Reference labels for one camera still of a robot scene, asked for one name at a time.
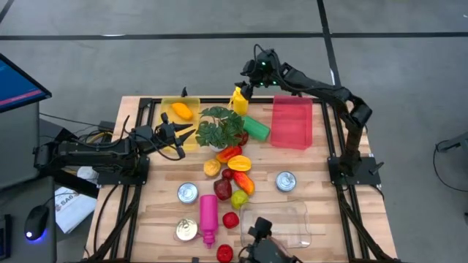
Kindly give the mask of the yellow toy starfruit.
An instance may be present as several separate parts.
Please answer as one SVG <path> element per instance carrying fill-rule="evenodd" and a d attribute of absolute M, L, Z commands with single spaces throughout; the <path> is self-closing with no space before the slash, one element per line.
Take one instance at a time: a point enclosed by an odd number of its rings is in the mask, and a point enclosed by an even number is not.
<path fill-rule="evenodd" d="M 227 165 L 235 171 L 245 172 L 252 168 L 252 161 L 246 156 L 237 155 L 229 159 Z"/>

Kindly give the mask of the dark red toy pear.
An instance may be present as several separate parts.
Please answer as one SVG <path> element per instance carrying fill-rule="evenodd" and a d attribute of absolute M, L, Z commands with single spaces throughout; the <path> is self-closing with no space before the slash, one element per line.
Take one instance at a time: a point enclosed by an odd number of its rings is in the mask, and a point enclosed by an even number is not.
<path fill-rule="evenodd" d="M 222 201 L 232 196 L 232 186 L 228 179 L 222 178 L 214 182 L 214 193 Z"/>

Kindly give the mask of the yellow toy lemon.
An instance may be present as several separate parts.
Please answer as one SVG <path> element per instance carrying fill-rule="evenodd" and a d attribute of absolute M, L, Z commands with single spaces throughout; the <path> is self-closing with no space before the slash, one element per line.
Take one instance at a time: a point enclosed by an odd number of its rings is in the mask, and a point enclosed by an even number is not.
<path fill-rule="evenodd" d="M 217 159 L 209 159 L 203 165 L 203 171 L 206 176 L 217 177 L 221 169 L 221 163 Z"/>

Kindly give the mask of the white paper booklet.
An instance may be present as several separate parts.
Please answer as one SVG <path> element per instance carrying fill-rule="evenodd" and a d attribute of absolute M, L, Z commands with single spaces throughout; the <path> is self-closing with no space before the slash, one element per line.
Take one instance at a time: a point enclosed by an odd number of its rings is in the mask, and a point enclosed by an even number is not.
<path fill-rule="evenodd" d="M 96 208 L 97 200 L 71 189 L 55 191 L 56 223 L 64 234 L 72 232 Z"/>

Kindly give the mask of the orange toy mango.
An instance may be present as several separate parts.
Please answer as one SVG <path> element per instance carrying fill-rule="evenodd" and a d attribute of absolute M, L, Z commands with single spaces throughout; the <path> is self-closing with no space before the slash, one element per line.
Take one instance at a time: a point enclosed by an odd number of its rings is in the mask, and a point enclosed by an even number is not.
<path fill-rule="evenodd" d="M 177 116 L 184 119 L 185 121 L 190 121 L 193 119 L 193 112 L 189 107 L 182 102 L 175 102 L 171 104 L 173 111 Z"/>

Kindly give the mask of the white cup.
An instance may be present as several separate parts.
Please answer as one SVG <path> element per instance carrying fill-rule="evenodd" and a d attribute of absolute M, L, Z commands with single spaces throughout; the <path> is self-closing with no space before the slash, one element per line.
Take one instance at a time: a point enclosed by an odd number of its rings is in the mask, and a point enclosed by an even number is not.
<path fill-rule="evenodd" d="M 99 176 L 99 173 L 96 172 L 92 167 L 80 167 L 77 170 L 77 176 L 84 180 L 89 180 L 91 182 L 96 182 Z"/>

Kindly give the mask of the artificial green potted plant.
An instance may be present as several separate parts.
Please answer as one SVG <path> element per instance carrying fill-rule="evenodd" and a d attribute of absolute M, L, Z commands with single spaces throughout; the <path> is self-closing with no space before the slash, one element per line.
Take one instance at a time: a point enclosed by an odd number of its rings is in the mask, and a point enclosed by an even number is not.
<path fill-rule="evenodd" d="M 199 146 L 227 148 L 237 146 L 244 133 L 244 120 L 233 110 L 214 106 L 200 112 L 196 141 Z"/>

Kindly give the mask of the clear plastic tray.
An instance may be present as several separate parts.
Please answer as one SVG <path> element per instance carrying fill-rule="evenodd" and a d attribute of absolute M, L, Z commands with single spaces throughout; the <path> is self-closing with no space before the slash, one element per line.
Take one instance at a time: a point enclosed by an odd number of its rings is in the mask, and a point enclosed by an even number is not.
<path fill-rule="evenodd" d="M 302 201 L 246 203 L 240 209 L 241 245 L 253 243 L 248 234 L 256 220 L 262 217 L 272 223 L 274 238 L 286 248 L 308 248 L 312 242 L 309 213 Z"/>

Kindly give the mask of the yellow plastic bottle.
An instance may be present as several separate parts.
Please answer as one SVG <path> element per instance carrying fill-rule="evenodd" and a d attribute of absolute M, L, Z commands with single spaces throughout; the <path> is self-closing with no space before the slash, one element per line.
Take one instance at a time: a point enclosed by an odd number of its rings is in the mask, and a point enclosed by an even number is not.
<path fill-rule="evenodd" d="M 248 113 L 249 101 L 241 94 L 241 88 L 235 87 L 235 90 L 228 104 L 238 115 L 246 115 Z"/>

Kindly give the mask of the small red apple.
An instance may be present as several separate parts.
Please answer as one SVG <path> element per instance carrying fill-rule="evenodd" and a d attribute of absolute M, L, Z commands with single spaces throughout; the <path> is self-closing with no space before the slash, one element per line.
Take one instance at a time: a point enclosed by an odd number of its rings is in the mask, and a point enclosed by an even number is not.
<path fill-rule="evenodd" d="M 222 223 L 227 229 L 233 229 L 239 225 L 240 219 L 236 213 L 228 212 L 222 216 Z"/>

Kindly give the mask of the gold pull-tab tin can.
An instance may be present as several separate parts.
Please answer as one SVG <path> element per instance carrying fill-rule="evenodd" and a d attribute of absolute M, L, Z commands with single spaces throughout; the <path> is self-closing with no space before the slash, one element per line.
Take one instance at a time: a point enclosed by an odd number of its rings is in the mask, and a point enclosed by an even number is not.
<path fill-rule="evenodd" d="M 182 218 L 175 228 L 175 235 L 183 242 L 193 240 L 198 235 L 197 222 L 191 218 Z"/>

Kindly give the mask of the red orange toy fruit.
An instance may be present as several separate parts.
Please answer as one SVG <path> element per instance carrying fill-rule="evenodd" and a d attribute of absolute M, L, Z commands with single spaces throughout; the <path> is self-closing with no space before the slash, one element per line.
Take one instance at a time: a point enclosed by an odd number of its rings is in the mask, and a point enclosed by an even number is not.
<path fill-rule="evenodd" d="M 237 186 L 249 196 L 253 195 L 255 190 L 254 182 L 245 172 L 235 171 L 233 174 L 233 180 Z"/>

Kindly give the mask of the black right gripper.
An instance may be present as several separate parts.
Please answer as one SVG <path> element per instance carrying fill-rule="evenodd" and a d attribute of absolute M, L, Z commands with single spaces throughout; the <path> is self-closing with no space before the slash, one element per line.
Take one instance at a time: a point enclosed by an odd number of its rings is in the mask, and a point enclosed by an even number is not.
<path fill-rule="evenodd" d="M 254 52 L 254 58 L 247 61 L 241 71 L 241 75 L 249 78 L 251 85 L 255 87 L 268 87 L 279 84 L 279 59 L 274 49 Z M 245 81 L 235 83 L 241 88 L 242 97 L 249 101 L 253 94 L 253 87 Z"/>

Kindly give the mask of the black computer mouse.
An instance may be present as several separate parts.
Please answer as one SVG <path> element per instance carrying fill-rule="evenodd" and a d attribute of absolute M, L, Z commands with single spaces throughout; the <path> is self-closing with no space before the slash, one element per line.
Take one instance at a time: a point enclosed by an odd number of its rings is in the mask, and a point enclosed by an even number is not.
<path fill-rule="evenodd" d="M 48 216 L 49 209 L 46 205 L 37 205 L 31 209 L 24 224 L 24 235 L 27 240 L 35 241 L 43 236 Z"/>

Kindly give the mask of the pink plastic bottle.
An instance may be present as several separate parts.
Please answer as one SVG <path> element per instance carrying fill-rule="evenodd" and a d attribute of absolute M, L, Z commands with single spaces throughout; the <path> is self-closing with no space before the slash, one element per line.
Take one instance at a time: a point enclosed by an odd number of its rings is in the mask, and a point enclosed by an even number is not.
<path fill-rule="evenodd" d="M 203 243 L 211 248 L 216 242 L 218 230 L 218 199 L 216 195 L 206 194 L 200 197 L 200 230 Z"/>

